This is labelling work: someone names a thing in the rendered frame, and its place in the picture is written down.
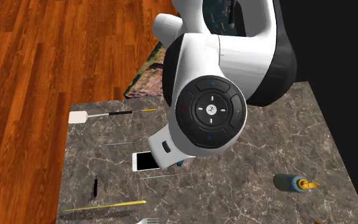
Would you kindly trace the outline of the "patterned robot stand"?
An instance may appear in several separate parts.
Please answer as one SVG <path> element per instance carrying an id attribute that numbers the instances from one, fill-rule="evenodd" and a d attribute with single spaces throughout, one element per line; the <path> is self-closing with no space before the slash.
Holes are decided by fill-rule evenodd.
<path id="1" fill-rule="evenodd" d="M 203 17 L 212 34 L 236 36 L 228 25 L 231 0 L 203 0 Z M 166 49 L 158 43 L 124 92 L 126 99 L 163 94 L 162 72 Z"/>

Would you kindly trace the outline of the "white smartphone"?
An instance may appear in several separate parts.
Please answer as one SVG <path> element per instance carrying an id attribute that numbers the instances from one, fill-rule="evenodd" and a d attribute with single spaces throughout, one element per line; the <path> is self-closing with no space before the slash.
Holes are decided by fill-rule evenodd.
<path id="1" fill-rule="evenodd" d="M 132 154 L 132 170 L 134 172 L 155 169 L 159 169 L 159 166 L 150 151 L 143 151 Z"/>

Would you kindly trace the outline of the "thin grey rod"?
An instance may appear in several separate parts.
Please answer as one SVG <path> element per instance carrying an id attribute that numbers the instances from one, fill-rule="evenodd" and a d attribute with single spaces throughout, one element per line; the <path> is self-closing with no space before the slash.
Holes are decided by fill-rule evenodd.
<path id="1" fill-rule="evenodd" d="M 166 178 L 172 176 L 179 176 L 180 174 L 168 174 L 168 175 L 161 175 L 161 176 L 149 176 L 145 178 L 139 178 L 138 180 L 146 180 L 146 179 L 156 179 L 156 178 Z"/>
<path id="2" fill-rule="evenodd" d="M 106 147 L 106 146 L 118 146 L 118 145 L 124 145 L 124 144 L 136 144 L 136 143 L 147 143 L 147 142 L 148 142 L 148 140 L 145 140 L 145 141 L 131 141 L 131 142 L 104 144 L 104 145 L 101 145 L 101 146 L 102 146 L 102 147 Z"/>

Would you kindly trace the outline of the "yellow knife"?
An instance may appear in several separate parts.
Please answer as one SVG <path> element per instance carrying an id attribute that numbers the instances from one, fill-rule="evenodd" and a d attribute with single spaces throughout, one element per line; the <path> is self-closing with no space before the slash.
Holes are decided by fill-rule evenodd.
<path id="1" fill-rule="evenodd" d="M 130 201 L 130 202 L 120 202 L 120 203 L 111 204 L 111 205 L 92 206 L 92 207 L 81 207 L 81 208 L 75 208 L 75 209 L 66 209 L 66 210 L 62 210 L 62 212 L 82 211 L 82 210 L 99 209 L 99 208 L 106 208 L 106 207 L 132 206 L 132 205 L 145 204 L 146 202 L 147 202 L 146 200 L 137 200 L 137 201 Z"/>

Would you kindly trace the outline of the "blue bottle with yellow pump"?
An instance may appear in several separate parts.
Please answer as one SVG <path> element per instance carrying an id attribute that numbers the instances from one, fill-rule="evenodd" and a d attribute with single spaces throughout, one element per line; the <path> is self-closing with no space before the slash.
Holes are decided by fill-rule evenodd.
<path id="1" fill-rule="evenodd" d="M 310 182 L 303 176 L 292 174 L 276 174 L 273 184 L 280 191 L 294 193 L 304 193 L 311 188 L 318 187 L 316 182 Z"/>

